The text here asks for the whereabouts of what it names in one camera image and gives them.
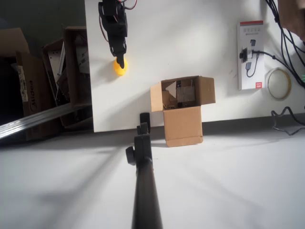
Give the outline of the person's hand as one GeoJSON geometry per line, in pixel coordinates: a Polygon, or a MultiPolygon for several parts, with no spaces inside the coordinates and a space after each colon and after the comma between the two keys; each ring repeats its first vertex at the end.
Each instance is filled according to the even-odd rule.
{"type": "Polygon", "coordinates": [[[305,0],[278,0],[280,24],[305,41],[305,0]]]}

